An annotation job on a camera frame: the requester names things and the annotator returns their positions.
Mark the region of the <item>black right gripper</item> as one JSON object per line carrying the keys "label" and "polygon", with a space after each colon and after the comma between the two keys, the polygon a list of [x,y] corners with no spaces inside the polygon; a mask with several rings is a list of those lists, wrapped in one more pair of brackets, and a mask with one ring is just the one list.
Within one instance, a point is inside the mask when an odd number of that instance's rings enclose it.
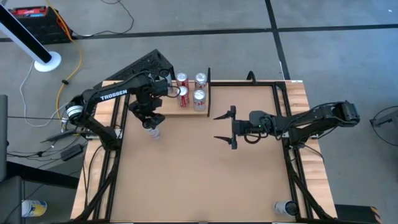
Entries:
{"label": "black right gripper", "polygon": [[[265,112],[263,111],[252,111],[249,114],[249,120],[238,120],[236,119],[236,107],[231,106],[225,114],[214,118],[214,120],[228,119],[231,118],[231,129],[232,137],[215,136],[216,139],[226,141],[231,145],[232,149],[238,148],[238,143],[236,140],[237,136],[244,136],[246,142],[249,144],[255,144],[261,139],[261,134],[265,133],[265,125],[263,124],[263,119],[265,118]],[[257,139],[255,141],[247,140],[247,135],[253,134]]]}

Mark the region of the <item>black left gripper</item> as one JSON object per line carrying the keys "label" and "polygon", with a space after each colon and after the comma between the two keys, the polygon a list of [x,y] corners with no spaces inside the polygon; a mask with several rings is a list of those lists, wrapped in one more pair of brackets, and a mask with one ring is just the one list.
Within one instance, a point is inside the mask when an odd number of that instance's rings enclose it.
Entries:
{"label": "black left gripper", "polygon": [[142,126],[145,129],[154,129],[165,120],[165,116],[156,113],[155,110],[162,106],[162,99],[152,96],[150,93],[138,93],[136,99],[129,105],[129,111],[139,119],[144,119]]}

